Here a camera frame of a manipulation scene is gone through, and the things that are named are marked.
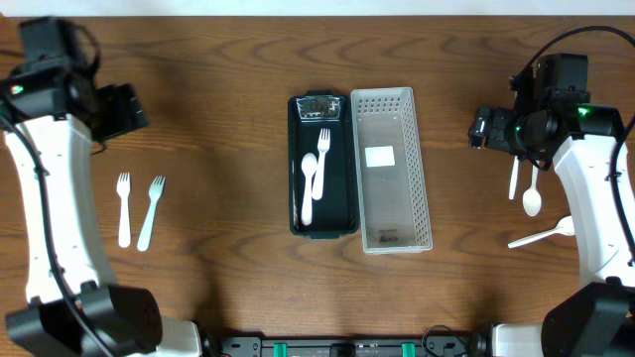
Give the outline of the white plastic spoon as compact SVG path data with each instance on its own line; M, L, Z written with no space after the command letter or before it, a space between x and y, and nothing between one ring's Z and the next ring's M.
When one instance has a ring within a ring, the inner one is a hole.
M305 177L305 188L301 211L301 221L305 226L313 222L313 178L317 171L318 159L313 153L304 155L301 170Z

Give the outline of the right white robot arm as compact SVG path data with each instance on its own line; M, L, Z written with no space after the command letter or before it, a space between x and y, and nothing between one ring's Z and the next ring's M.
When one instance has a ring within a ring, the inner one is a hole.
M620 219L634 218L625 128L619 111L593 105L588 59L543 56L512 80L511 109L478 108L471 148L498 150L554 170L568 200L579 256L580 289L537 324L492 327L489 356L631 356L634 258Z

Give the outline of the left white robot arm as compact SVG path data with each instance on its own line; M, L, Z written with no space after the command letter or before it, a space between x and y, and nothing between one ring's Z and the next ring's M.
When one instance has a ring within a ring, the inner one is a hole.
M23 22L24 62L1 83L1 129L21 185L29 244L27 305L6 315L35 356L204 356L196 323L163 316L153 295L121 286L100 236L91 187L95 144L147 126L129 84L98 87L82 26Z

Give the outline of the white plastic spoon near arm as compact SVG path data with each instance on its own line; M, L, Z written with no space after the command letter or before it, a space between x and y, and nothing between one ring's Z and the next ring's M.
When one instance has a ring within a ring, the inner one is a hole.
M508 247L510 249L518 248L556 234L564 236L573 236L575 234L573 220L570 215L562 218L554 228L513 241L508 244Z

